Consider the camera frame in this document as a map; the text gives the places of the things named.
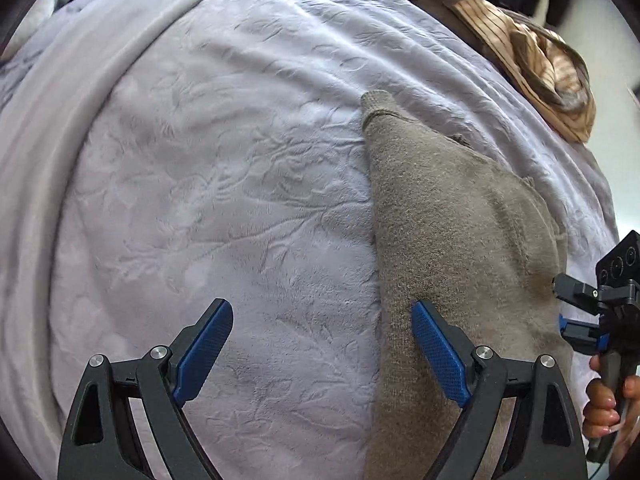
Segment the person's right hand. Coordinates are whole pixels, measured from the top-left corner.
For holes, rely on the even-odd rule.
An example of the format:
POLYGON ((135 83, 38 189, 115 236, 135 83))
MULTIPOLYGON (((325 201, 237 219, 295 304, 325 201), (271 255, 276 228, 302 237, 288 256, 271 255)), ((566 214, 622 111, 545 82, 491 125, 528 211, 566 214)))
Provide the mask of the person's right hand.
POLYGON ((612 428, 618 429, 610 457, 612 468, 620 463, 639 435, 639 387, 638 376, 625 379, 623 393, 628 410, 623 422, 620 422, 620 414, 615 411, 614 392, 605 387, 601 379, 594 378, 586 388, 588 403, 582 411, 582 434, 587 439, 597 439, 610 434, 612 428))

